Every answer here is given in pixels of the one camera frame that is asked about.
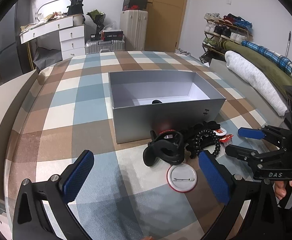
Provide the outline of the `right hand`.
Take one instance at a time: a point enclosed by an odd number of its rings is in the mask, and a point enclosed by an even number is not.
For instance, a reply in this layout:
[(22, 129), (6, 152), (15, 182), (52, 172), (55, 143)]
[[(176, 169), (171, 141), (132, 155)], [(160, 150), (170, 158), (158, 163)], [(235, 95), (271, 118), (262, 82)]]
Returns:
[(274, 193), (278, 200), (282, 200), (286, 196), (286, 186), (290, 185), (292, 187), (292, 181), (275, 181), (274, 182)]

